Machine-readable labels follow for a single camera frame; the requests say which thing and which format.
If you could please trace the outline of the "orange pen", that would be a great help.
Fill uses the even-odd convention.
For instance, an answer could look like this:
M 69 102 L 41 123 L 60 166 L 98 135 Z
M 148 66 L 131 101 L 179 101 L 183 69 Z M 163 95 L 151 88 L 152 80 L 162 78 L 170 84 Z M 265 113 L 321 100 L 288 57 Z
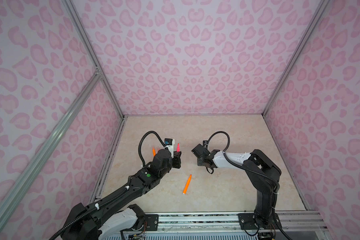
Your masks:
M 188 177 L 188 179 L 187 179 L 187 182 L 186 182 L 185 187 L 184 187 L 184 189 L 183 189 L 183 195 L 185 195 L 185 194 L 187 193 L 187 190 L 188 190 L 188 188 L 189 188 L 189 185 L 190 185 L 190 183 L 191 183 L 191 180 L 192 180 L 192 175 L 190 175 L 190 176 Z

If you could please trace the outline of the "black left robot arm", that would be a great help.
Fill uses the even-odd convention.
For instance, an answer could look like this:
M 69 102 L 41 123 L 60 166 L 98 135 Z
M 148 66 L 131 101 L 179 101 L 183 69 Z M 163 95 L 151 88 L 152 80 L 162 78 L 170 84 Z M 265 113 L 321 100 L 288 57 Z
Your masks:
M 111 217 L 133 200 L 155 188 L 171 169 L 181 167 L 181 151 L 173 154 L 167 149 L 159 150 L 153 160 L 128 177 L 127 183 L 108 196 L 87 205 L 74 206 L 64 223 L 51 240 L 99 240 L 101 227 Z

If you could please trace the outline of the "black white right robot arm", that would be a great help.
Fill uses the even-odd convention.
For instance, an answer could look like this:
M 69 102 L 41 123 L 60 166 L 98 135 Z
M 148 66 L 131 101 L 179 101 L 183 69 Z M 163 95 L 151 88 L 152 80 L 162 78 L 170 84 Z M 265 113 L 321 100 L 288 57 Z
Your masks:
M 282 171 L 261 150 L 255 149 L 243 154 L 226 153 L 220 150 L 209 151 L 206 146 L 198 144 L 192 153 L 197 158 L 198 166 L 208 170 L 230 168 L 246 172 L 257 190 L 257 203 L 252 214 L 238 214 L 242 230 L 282 228 L 275 212 Z

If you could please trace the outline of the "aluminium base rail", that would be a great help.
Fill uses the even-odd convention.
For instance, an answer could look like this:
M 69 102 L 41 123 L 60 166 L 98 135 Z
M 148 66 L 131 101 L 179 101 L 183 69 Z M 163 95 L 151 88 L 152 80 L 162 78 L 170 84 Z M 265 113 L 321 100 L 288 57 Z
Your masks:
M 145 213 L 127 208 L 102 222 L 87 216 L 64 240 L 330 240 L 316 211 L 280 211 L 277 221 L 258 227 L 250 212 Z

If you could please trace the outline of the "aluminium corner post left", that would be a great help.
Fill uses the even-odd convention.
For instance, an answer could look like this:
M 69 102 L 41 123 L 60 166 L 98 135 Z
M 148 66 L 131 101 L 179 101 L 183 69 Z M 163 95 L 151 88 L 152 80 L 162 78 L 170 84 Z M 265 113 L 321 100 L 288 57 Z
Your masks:
M 116 96 L 111 88 L 111 84 L 108 81 L 108 78 L 106 77 L 106 74 L 103 70 L 103 67 L 101 66 L 101 63 L 99 61 L 99 58 L 95 52 L 95 49 L 93 47 L 93 44 L 91 43 L 91 40 L 89 38 L 89 35 L 87 34 L 84 24 L 80 18 L 80 15 L 76 9 L 76 6 L 73 1 L 71 0 L 62 0 L 61 3 L 63 4 L 68 16 L 70 17 L 74 29 L 77 31 L 79 38 L 81 39 L 84 49 L 86 50 L 94 68 L 96 69 L 96 72 L 99 73 L 101 82 L 103 86 L 105 87 L 106 93 L 111 99 L 111 103 L 114 106 L 119 118 L 123 120 L 125 118 L 124 114 L 121 111 L 121 107 L 119 103 L 117 102 Z

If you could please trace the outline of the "aluminium corner post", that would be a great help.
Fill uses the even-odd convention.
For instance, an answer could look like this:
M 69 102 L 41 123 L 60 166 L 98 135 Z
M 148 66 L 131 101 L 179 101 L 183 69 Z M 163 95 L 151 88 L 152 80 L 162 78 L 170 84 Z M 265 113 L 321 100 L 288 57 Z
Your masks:
M 265 119 L 267 114 L 271 111 L 271 107 L 273 106 L 274 102 L 276 101 L 277 96 L 282 90 L 283 85 L 288 80 L 293 68 L 295 67 L 296 63 L 298 62 L 300 56 L 303 54 L 305 47 L 307 46 L 310 38 L 314 35 L 316 29 L 318 28 L 320 22 L 322 21 L 323 17 L 325 17 L 326 12 L 330 8 L 331 5 L 330 0 L 321 0 L 317 9 L 315 10 L 309 24 L 307 25 L 306 30 L 302 34 L 301 39 L 298 42 L 298 45 L 293 52 L 288 64 L 286 65 L 285 70 L 283 71 L 278 83 L 274 91 L 271 94 L 271 97 L 262 113 L 262 117 Z
M 89 38 L 89 35 L 87 34 L 84 24 L 80 18 L 80 15 L 76 9 L 76 6 L 73 1 L 71 0 L 62 0 L 61 3 L 63 4 L 68 16 L 70 17 L 74 29 L 77 31 L 79 38 L 81 39 L 84 49 L 86 50 L 94 68 L 96 69 L 96 72 L 99 73 L 101 82 L 103 86 L 105 87 L 106 93 L 111 99 L 111 103 L 114 106 L 119 118 L 123 120 L 125 118 L 124 114 L 121 111 L 121 107 L 119 103 L 117 102 L 116 96 L 111 88 L 111 84 L 108 81 L 108 78 L 106 77 L 106 74 L 103 70 L 103 67 L 101 66 L 101 63 L 99 61 L 99 58 L 95 52 L 95 49 L 93 47 L 93 44 L 91 43 L 91 40 Z

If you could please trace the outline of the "aluminium corner post right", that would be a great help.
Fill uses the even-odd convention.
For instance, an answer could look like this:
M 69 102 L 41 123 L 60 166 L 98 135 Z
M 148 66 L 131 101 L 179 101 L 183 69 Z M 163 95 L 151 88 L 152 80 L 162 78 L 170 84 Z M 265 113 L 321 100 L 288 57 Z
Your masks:
M 321 0 L 317 9 L 315 10 L 309 24 L 307 25 L 306 30 L 302 34 L 301 39 L 298 42 L 298 45 L 293 52 L 288 64 L 286 65 L 285 70 L 283 71 L 278 83 L 274 91 L 271 94 L 271 97 L 262 113 L 262 117 L 265 119 L 267 114 L 271 111 L 271 107 L 273 106 L 274 102 L 276 101 L 277 96 L 282 90 L 283 85 L 288 80 L 293 68 L 295 67 L 296 63 L 298 62 L 300 56 L 303 54 L 305 47 L 307 46 L 310 38 L 314 35 L 316 29 L 318 28 L 320 22 L 322 21 L 323 17 L 325 17 L 326 12 L 330 8 L 331 5 L 330 0 Z

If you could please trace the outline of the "aluminium diagonal wall bar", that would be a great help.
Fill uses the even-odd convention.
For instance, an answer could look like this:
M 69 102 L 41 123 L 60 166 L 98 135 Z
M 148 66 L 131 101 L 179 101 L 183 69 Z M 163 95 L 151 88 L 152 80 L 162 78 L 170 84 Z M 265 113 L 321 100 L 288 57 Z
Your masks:
M 71 106 L 67 109 L 64 116 L 58 122 L 47 140 L 39 148 L 38 152 L 31 159 L 23 173 L 10 188 L 8 194 L 0 202 L 0 233 L 7 222 L 21 203 L 22 199 L 32 186 L 33 182 L 41 172 L 42 168 L 51 157 L 52 153 L 60 143 L 61 139 L 73 123 L 74 119 L 88 100 L 92 91 L 102 79 L 102 73 L 95 73 L 86 84 Z

